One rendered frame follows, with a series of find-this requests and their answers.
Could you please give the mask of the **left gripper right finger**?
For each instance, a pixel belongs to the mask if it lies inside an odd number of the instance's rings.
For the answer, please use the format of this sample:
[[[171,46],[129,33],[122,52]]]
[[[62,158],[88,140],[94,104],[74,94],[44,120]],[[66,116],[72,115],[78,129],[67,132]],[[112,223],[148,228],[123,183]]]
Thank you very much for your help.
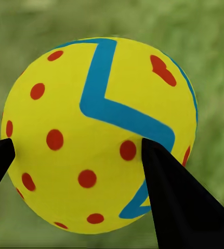
[[[160,143],[142,139],[159,249],[224,249],[224,206]]]

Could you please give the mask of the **easter egg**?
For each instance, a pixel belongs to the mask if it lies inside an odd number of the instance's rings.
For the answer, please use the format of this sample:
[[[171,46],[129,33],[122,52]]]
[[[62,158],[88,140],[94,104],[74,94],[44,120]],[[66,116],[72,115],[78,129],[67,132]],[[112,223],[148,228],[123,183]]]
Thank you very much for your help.
[[[151,210],[142,139],[184,167],[197,121],[193,86],[172,58],[135,40],[92,37],[46,52],[21,73],[1,140],[12,139],[8,174],[38,216],[99,234]]]

